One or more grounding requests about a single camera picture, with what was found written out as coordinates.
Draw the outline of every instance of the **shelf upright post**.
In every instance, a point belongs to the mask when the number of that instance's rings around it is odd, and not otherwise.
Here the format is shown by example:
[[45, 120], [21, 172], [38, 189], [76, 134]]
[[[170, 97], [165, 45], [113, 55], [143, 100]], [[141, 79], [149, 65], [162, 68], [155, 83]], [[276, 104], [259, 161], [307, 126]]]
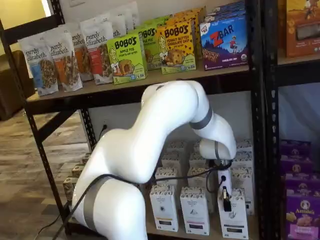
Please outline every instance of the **shelf upright post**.
[[[26, 96], [25, 96], [24, 91], [23, 91], [22, 81], [21, 81], [21, 78], [19, 76], [18, 68], [16, 66], [16, 63], [15, 63], [11, 48], [10, 48], [10, 46], [9, 46], [7, 40], [6, 40], [5, 30], [4, 30], [4, 27], [2, 25], [1, 20], [0, 20], [0, 39], [1, 39], [1, 42], [2, 42], [2, 45], [3, 45], [4, 52], [6, 54], [9, 66], [10, 66], [12, 74], [13, 74], [13, 79], [14, 79], [15, 85], [17, 87], [17, 90], [18, 90], [18, 93], [19, 93], [19, 97], [21, 99], [21, 102], [23, 104], [23, 108], [24, 108], [26, 116], [28, 118], [28, 121], [29, 121], [29, 124], [30, 124], [30, 128], [31, 128], [33, 136], [34, 136], [34, 140], [35, 140], [36, 146], [38, 148], [38, 151], [39, 151], [39, 154], [40, 154], [40, 157], [41, 157], [44, 169], [45, 169], [45, 173], [46, 173], [47, 178], [49, 180], [49, 184], [50, 184], [50, 187], [51, 187], [51, 190], [52, 190], [55, 202], [56, 202], [56, 206], [58, 207], [58, 210], [59, 210], [59, 213], [61, 215], [61, 218], [64, 221], [68, 216], [68, 211], [66, 211], [64, 209], [64, 206], [63, 206], [63, 204], [61, 202], [61, 199], [60, 199], [60, 196], [59, 196], [59, 192], [58, 192], [58, 188], [57, 188], [57, 185], [55, 183], [55, 179], [54, 179], [54, 176], [52, 174], [52, 171], [51, 171], [51, 168], [50, 168], [50, 164], [48, 162], [48, 158], [47, 158], [47, 155], [46, 155], [46, 152], [45, 152], [41, 137], [39, 135], [39, 131], [38, 131], [38, 128], [37, 128], [37, 125], [36, 125], [36, 121], [35, 121], [34, 116], [31, 114], [31, 112], [29, 110], [28, 102], [27, 102]], [[69, 231], [68, 227], [65, 228], [65, 232], [66, 232], [66, 234], [70, 234], [70, 231]]]
[[262, 0], [264, 22], [264, 84], [266, 99], [266, 143], [269, 174], [271, 239], [281, 239], [281, 179], [279, 154], [279, 101], [276, 68], [278, 65], [278, 1]]
[[251, 76], [251, 114], [253, 131], [255, 195], [260, 240], [273, 240], [269, 218], [269, 176], [266, 143], [266, 109], [263, 76], [263, 48], [260, 0], [246, 0], [248, 65]]

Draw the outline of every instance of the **granola bag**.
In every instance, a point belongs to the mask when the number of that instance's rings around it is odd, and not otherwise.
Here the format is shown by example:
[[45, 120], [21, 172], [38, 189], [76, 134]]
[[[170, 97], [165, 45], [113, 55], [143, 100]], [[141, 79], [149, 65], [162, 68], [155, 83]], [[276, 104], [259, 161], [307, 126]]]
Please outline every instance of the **granola bag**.
[[46, 31], [44, 40], [53, 58], [63, 90], [73, 92], [81, 89], [83, 86], [71, 34], [58, 27]]
[[82, 21], [80, 27], [91, 58], [95, 84], [112, 83], [113, 71], [106, 44], [107, 40], [114, 38], [112, 23], [98, 16]]
[[79, 23], [68, 22], [59, 27], [70, 32], [72, 36], [75, 58], [82, 82], [94, 79], [94, 75], [91, 73], [91, 59]]
[[44, 41], [44, 34], [39, 33], [18, 40], [33, 75], [34, 86], [39, 96], [52, 94], [58, 89], [58, 75], [54, 61]]

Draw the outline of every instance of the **metal shelving unit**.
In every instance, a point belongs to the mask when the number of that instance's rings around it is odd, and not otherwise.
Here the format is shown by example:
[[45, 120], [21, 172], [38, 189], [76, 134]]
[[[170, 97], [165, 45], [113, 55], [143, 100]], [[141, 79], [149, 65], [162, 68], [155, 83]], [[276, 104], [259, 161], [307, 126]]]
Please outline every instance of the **metal shelving unit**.
[[[19, 88], [20, 97], [26, 111], [30, 127], [34, 139], [36, 141], [43, 166], [47, 173], [47, 177], [54, 195], [56, 205], [61, 213], [62, 220], [70, 213], [67, 206], [63, 206], [56, 183], [54, 181], [50, 165], [43, 147], [43, 141], [56, 130], [65, 120], [67, 120], [76, 110], [81, 110], [86, 133], [89, 138], [89, 144], [94, 148], [96, 138], [94, 135], [88, 108], [138, 103], [141, 100], [144, 89], [152, 84], [166, 81], [174, 81], [177, 79], [195, 80], [201, 83], [207, 94], [220, 94], [240, 91], [251, 92], [251, 110], [253, 124], [253, 143], [254, 143], [254, 160], [255, 160], [255, 192], [257, 202], [257, 225], [258, 238], [260, 240], [274, 240], [273, 230], [273, 212], [269, 209], [272, 206], [270, 198], [272, 196], [272, 188], [270, 181], [274, 165], [268, 163], [269, 152], [267, 152], [267, 121], [270, 121], [268, 114], [266, 115], [265, 102], [265, 83], [266, 75], [264, 71], [269, 65], [264, 66], [266, 56], [263, 52], [263, 32], [261, 28], [261, 6], [260, 0], [247, 0], [247, 34], [249, 42], [248, 66], [234, 67], [213, 71], [203, 71], [199, 64], [196, 71], [162, 75], [160, 71], [150, 71], [149, 76], [145, 80], [124, 83], [120, 85], [99, 85], [96, 86], [92, 82], [84, 84], [84, 87], [75, 92], [62, 92], [38, 97], [33, 95], [28, 99], [25, 98], [21, 90], [21, 80], [16, 65], [13, 60], [10, 45], [16, 43], [18, 39], [31, 36], [58, 26], [64, 23], [64, 17], [61, 11], [59, 0], [51, 0], [54, 15], [51, 17], [39, 19], [21, 26], [10, 29], [3, 29], [0, 22], [0, 36], [3, 43], [5, 53], [14, 73], [14, 79]], [[46, 123], [42, 128], [38, 129], [35, 123], [34, 115], [58, 112], [58, 114]], [[82, 234], [95, 234], [91, 230], [77, 224], [69, 223], [65, 229], [67, 234], [72, 232]], [[150, 239], [185, 239], [179, 235], [162, 236], [160, 232], [148, 231]]]

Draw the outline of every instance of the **bobo's peanut butter chocolate chip box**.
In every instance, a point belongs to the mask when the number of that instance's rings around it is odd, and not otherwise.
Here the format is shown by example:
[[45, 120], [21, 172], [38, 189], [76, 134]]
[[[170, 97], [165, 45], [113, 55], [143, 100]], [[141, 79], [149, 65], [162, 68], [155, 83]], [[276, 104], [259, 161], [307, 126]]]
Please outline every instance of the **bobo's peanut butter chocolate chip box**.
[[141, 33], [130, 33], [107, 41], [113, 71], [113, 83], [122, 84], [145, 79], [148, 74]]
[[177, 22], [157, 28], [162, 74], [196, 69], [194, 20]]

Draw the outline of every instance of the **black cable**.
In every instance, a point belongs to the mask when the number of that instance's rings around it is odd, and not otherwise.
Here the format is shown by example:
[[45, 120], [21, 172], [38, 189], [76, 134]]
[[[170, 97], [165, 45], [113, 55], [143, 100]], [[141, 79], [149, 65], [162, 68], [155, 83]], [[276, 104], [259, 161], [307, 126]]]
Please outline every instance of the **black cable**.
[[37, 240], [37, 238], [39, 237], [39, 235], [41, 234], [41, 232], [42, 232], [44, 229], [49, 228], [49, 227], [51, 227], [53, 224], [55, 224], [55, 223], [58, 221], [59, 217], [60, 217], [60, 214], [56, 217], [56, 219], [55, 219], [53, 222], [51, 222], [50, 224], [48, 224], [48, 225], [44, 226], [43, 228], [41, 228], [41, 229], [38, 231], [37, 235], [35, 236], [34, 240]]
[[[214, 167], [211, 167], [210, 169], [208, 170], [205, 170], [203, 172], [200, 172], [198, 174], [195, 174], [195, 175], [190, 175], [190, 176], [176, 176], [176, 177], [165, 177], [165, 178], [160, 178], [160, 179], [155, 179], [154, 182], [159, 182], [159, 181], [167, 181], [167, 180], [181, 180], [181, 179], [191, 179], [191, 178], [194, 178], [194, 177], [198, 177], [198, 176], [201, 176], [203, 174], [206, 174], [206, 173], [210, 173], [212, 171], [222, 171], [222, 170], [226, 170], [228, 168], [231, 167], [231, 164], [232, 162], [230, 162], [229, 164], [227, 165], [220, 165], [220, 166], [214, 166]], [[65, 226], [68, 224], [70, 218], [73, 216], [73, 214], [75, 213], [76, 209], [78, 208], [79, 204], [81, 203], [81, 201], [84, 199], [85, 195], [87, 194], [87, 192], [89, 191], [89, 189], [95, 185], [99, 180], [103, 179], [103, 178], [106, 178], [106, 177], [110, 177], [110, 178], [113, 178], [113, 179], [116, 179], [116, 180], [119, 180], [119, 181], [122, 181], [122, 182], [125, 182], [125, 183], [128, 183], [128, 184], [134, 184], [133, 182], [130, 182], [128, 180], [125, 180], [119, 176], [115, 176], [115, 175], [112, 175], [112, 174], [102, 174], [98, 177], [96, 177], [90, 184], [89, 186], [85, 189], [85, 191], [83, 192], [83, 194], [81, 195], [81, 197], [79, 198], [78, 202], [74, 205], [74, 208], [71, 210], [71, 212], [69, 213], [69, 215], [65, 218], [65, 220], [63, 221], [63, 224], [60, 226], [60, 228], [58, 229], [58, 231], [55, 233], [55, 235], [53, 236], [52, 240], [56, 240], [57, 237], [60, 235], [61, 231], [65, 228]]]

